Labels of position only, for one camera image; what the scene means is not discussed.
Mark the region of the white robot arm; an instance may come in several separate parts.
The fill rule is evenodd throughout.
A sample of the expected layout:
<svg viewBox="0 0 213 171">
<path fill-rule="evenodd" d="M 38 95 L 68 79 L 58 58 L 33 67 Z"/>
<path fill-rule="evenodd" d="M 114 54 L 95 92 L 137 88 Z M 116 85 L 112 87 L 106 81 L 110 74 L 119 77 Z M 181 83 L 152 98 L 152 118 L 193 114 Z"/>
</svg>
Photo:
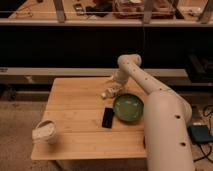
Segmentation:
<svg viewBox="0 0 213 171">
<path fill-rule="evenodd" d="M 132 78 L 147 93 L 143 117 L 148 171 L 195 171 L 187 132 L 191 105 L 141 69 L 138 54 L 121 55 L 117 63 L 113 80 L 125 85 Z"/>
</svg>

